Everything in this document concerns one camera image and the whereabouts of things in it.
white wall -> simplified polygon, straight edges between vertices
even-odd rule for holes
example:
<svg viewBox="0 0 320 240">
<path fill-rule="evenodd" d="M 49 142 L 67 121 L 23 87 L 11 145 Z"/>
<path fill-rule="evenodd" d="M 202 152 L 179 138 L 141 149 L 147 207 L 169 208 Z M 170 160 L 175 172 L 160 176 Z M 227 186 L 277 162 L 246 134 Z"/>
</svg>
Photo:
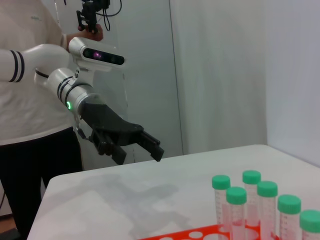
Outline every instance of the white wall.
<svg viewBox="0 0 320 240">
<path fill-rule="evenodd" d="M 267 138 L 320 166 L 320 1 L 268 0 Z"/>
<path fill-rule="evenodd" d="M 55 14 L 53 0 L 43 0 Z M 93 86 L 103 94 L 110 107 L 130 122 L 142 125 L 161 141 L 164 157 L 182 155 L 182 140 L 177 96 L 169 0 L 122 0 L 123 8 L 110 18 L 111 31 L 104 29 L 103 43 L 117 47 L 126 57 L 123 71 L 97 72 Z M 63 31 L 77 31 L 76 10 L 80 0 L 56 0 Z M 119 9 L 112 0 L 109 13 Z M 115 165 L 99 156 L 94 146 L 80 140 L 86 170 Z M 140 146 L 128 146 L 125 163 L 151 160 Z"/>
<path fill-rule="evenodd" d="M 185 154 L 265 144 L 262 0 L 171 0 Z"/>
</svg>

camera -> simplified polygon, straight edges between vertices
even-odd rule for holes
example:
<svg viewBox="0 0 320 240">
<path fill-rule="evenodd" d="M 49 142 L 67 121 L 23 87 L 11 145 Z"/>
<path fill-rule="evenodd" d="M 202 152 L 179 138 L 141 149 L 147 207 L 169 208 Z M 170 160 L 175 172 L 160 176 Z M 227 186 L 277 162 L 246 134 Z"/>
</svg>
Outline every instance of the camera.
<svg viewBox="0 0 320 240">
<path fill-rule="evenodd" d="M 122 68 L 125 58 L 112 46 L 83 37 L 75 37 L 69 43 L 73 61 L 81 68 L 109 71 L 110 68 Z"/>
</svg>

centrifuge tube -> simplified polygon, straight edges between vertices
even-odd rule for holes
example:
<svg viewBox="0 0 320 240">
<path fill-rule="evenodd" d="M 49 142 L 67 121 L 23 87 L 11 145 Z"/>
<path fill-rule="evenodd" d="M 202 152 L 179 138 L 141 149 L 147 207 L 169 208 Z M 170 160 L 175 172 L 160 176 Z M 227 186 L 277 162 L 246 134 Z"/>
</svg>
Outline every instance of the centrifuge tube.
<svg viewBox="0 0 320 240">
<path fill-rule="evenodd" d="M 220 231 L 229 232 L 229 205 L 227 203 L 226 191 L 230 188 L 230 177 L 216 175 L 212 178 L 212 187 L 215 193 L 215 210 L 217 224 L 222 225 Z"/>
<path fill-rule="evenodd" d="M 276 237 L 276 196 L 278 186 L 273 181 L 261 181 L 257 185 L 260 208 L 260 238 L 274 240 Z"/>
<path fill-rule="evenodd" d="M 299 214 L 301 212 L 301 200 L 293 195 L 281 195 L 278 198 L 278 210 L 280 212 L 280 239 L 300 240 Z"/>
<path fill-rule="evenodd" d="M 247 170 L 242 173 L 242 181 L 246 190 L 245 219 L 250 227 L 259 226 L 259 198 L 257 184 L 261 181 L 261 173 L 254 170 Z M 257 234 L 254 231 L 247 232 L 247 240 L 256 240 Z"/>
<path fill-rule="evenodd" d="M 226 201 L 230 204 L 230 239 L 246 240 L 246 190 L 236 186 L 228 188 L 226 191 Z"/>
<path fill-rule="evenodd" d="M 302 240 L 320 240 L 320 211 L 306 210 L 300 214 Z"/>
</svg>

person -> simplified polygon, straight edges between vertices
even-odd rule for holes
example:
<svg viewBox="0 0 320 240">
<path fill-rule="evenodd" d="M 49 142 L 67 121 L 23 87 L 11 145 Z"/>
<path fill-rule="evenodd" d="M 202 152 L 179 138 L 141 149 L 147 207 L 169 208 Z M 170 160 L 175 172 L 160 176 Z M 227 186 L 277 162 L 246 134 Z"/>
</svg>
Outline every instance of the person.
<svg viewBox="0 0 320 240">
<path fill-rule="evenodd" d="M 65 35 L 41 0 L 2 0 L 0 49 L 24 51 L 41 44 L 68 49 L 74 37 L 96 41 L 86 30 Z M 58 98 L 34 84 L 0 83 L 0 180 L 21 239 L 26 239 L 41 203 L 41 179 L 83 170 L 73 118 Z"/>
</svg>

white sweater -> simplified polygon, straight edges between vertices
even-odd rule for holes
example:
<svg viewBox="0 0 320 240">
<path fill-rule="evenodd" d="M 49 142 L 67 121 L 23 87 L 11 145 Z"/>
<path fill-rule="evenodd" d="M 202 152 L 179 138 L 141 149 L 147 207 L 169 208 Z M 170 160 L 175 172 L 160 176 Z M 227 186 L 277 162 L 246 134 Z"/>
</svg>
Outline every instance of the white sweater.
<svg viewBox="0 0 320 240">
<path fill-rule="evenodd" d="M 0 49 L 24 51 L 41 44 L 66 48 L 67 40 L 40 0 L 1 0 Z M 0 145 L 41 138 L 72 127 L 57 96 L 34 84 L 0 83 Z"/>
</svg>

